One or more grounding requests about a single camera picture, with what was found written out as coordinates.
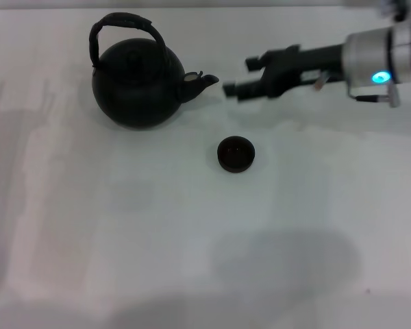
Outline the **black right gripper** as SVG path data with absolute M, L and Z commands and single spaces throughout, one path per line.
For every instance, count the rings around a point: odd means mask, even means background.
M 342 82 L 345 79 L 342 66 L 342 45 L 301 50 L 299 45 L 285 49 L 269 50 L 261 56 L 245 60 L 248 72 L 260 71 L 262 77 L 250 82 L 227 82 L 223 92 L 227 98 L 247 101 L 258 98 L 280 97 L 286 91 L 316 80 L 303 80 L 301 75 L 308 71 L 328 74 L 328 82 Z

